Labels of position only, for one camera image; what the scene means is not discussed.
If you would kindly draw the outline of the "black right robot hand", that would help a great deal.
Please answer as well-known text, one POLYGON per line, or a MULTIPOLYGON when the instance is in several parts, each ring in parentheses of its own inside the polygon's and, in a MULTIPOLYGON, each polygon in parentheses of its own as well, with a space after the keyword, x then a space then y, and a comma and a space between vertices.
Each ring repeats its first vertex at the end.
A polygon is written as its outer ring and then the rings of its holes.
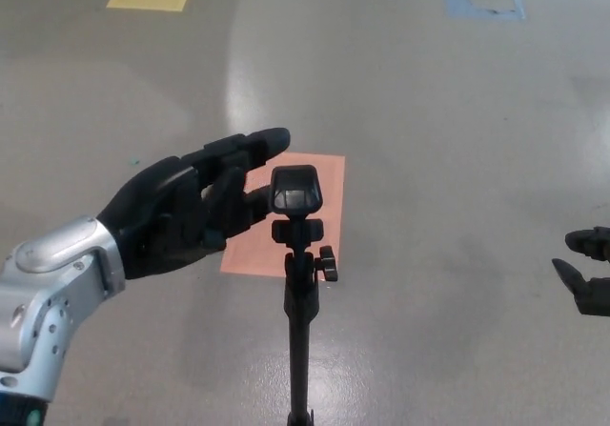
MULTIPOLYGON (((609 262, 608 227, 597 226, 589 230, 573 231, 564 237, 564 241, 575 253, 598 262, 609 262)), ((580 314, 609 316, 608 277, 591 277, 586 280, 573 265, 559 258, 553 258, 552 265, 561 282, 573 295, 580 314)))

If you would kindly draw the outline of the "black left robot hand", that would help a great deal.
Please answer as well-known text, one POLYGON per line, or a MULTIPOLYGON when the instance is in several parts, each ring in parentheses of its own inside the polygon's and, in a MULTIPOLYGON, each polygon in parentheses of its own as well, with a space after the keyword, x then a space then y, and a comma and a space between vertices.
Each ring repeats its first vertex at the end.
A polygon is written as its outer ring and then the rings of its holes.
POLYGON ((185 268, 224 251, 228 239, 264 220, 270 188, 246 192, 247 174, 290 142, 286 128, 234 134, 164 158, 130 179, 97 216, 112 234, 126 278, 185 268))

